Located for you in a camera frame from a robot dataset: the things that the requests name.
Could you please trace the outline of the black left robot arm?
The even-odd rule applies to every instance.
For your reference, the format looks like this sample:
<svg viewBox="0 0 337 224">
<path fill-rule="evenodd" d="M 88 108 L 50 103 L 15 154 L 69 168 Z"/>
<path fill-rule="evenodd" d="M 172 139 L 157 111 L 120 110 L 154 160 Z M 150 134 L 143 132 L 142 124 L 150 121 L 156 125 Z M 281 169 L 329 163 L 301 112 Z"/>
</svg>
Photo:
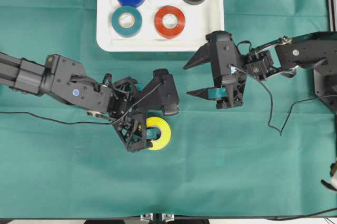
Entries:
<svg viewBox="0 0 337 224">
<path fill-rule="evenodd" d="M 1 53 L 1 84 L 23 94 L 48 95 L 69 106 L 102 118 L 116 130 L 129 152 L 153 147 L 156 139 L 146 125 L 146 110 L 137 105 L 151 95 L 159 84 L 148 91 L 137 88 L 137 80 L 126 77 L 114 82 L 104 75 L 102 82 L 86 75 L 81 63 L 58 54 L 47 56 L 41 65 L 25 58 Z"/>
</svg>

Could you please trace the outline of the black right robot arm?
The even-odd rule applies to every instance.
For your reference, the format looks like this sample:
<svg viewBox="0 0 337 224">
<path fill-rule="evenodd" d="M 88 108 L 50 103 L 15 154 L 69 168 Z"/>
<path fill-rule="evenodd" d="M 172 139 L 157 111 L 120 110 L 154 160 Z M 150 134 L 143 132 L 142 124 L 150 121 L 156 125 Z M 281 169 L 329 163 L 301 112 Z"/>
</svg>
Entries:
<svg viewBox="0 0 337 224">
<path fill-rule="evenodd" d="M 247 54 L 239 51 L 229 32 L 212 32 L 206 40 L 183 68 L 210 63 L 214 85 L 188 95 L 216 101 L 217 109 L 234 108 L 243 104 L 248 75 L 259 81 L 276 75 L 292 78 L 300 67 L 314 71 L 316 96 L 336 112 L 336 32 L 284 36 L 250 47 Z"/>
</svg>

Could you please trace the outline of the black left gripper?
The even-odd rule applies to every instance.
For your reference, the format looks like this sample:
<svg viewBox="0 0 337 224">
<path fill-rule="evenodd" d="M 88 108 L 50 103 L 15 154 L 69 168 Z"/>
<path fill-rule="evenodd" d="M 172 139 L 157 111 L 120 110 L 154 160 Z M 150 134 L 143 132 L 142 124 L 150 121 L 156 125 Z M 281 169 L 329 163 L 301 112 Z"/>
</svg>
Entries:
<svg viewBox="0 0 337 224">
<path fill-rule="evenodd" d="M 146 112 L 136 110 L 134 95 L 144 89 L 137 80 L 126 77 L 113 82 L 112 74 L 104 76 L 104 85 L 112 89 L 107 113 L 113 119 L 112 126 L 129 152 L 138 152 L 150 147 L 150 141 L 161 137 L 158 127 L 146 128 Z"/>
</svg>

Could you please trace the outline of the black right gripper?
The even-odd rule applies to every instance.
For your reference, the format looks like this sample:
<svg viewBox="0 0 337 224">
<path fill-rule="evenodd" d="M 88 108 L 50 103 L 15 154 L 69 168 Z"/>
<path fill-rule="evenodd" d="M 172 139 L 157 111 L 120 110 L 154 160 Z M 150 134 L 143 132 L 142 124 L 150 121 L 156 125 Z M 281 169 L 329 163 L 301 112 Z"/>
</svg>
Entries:
<svg viewBox="0 0 337 224">
<path fill-rule="evenodd" d="M 252 76 L 259 81 L 265 81 L 272 73 L 273 60 L 269 51 L 264 51 L 255 55 L 240 56 L 240 63 L 232 66 L 231 71 L 238 76 L 237 82 L 220 87 L 208 87 L 194 91 L 187 91 L 186 94 L 205 100 L 216 101 L 217 109 L 229 109 L 243 105 L 243 94 L 248 76 Z M 210 45 L 208 43 L 202 45 L 195 54 L 183 66 L 184 70 L 209 63 Z"/>
</svg>

